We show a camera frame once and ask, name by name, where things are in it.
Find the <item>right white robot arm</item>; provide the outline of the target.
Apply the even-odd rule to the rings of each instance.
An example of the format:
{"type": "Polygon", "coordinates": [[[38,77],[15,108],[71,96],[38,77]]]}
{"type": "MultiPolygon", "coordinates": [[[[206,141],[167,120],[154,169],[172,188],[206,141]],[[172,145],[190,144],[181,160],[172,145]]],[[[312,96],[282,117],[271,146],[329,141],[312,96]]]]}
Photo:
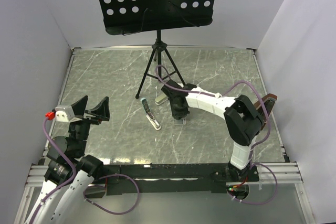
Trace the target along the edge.
{"type": "Polygon", "coordinates": [[[264,124],[263,117],[249,97],[222,96],[190,83],[182,87],[173,80],[165,83],[161,91],[170,102],[175,120],[184,119],[190,113],[189,109],[194,108],[219,116],[225,121],[229,136],[234,141],[228,163],[229,175],[235,181],[243,180],[250,168],[251,150],[256,136],[264,124]]]}

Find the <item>light blue stapler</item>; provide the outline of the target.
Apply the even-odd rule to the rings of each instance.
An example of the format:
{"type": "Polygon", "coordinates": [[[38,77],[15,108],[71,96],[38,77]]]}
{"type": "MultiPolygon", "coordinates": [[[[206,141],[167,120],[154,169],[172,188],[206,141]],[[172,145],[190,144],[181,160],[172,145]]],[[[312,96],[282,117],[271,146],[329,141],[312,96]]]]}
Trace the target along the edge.
{"type": "Polygon", "coordinates": [[[149,120],[149,122],[152,124],[152,126],[158,131],[161,129],[161,125],[159,124],[159,122],[157,121],[157,119],[155,118],[154,114],[152,113],[149,105],[148,105],[148,102],[146,100],[146,98],[142,98],[141,100],[141,103],[143,105],[143,108],[145,110],[145,113],[146,113],[146,117],[147,119],[149,120]]]}

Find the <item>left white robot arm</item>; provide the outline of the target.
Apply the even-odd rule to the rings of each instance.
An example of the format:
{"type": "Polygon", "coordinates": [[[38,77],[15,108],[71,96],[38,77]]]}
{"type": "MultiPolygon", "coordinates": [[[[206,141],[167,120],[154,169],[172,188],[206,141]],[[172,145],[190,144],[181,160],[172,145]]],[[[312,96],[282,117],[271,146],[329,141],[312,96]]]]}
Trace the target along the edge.
{"type": "Polygon", "coordinates": [[[86,155],[91,125],[110,120],[109,98],[104,97],[94,108],[87,109],[84,96],[71,105],[59,105],[47,112],[45,121],[69,124],[68,136],[47,136],[50,159],[40,195],[26,223],[62,223],[65,212],[73,206],[84,189],[103,179],[103,162],[86,155]]]}

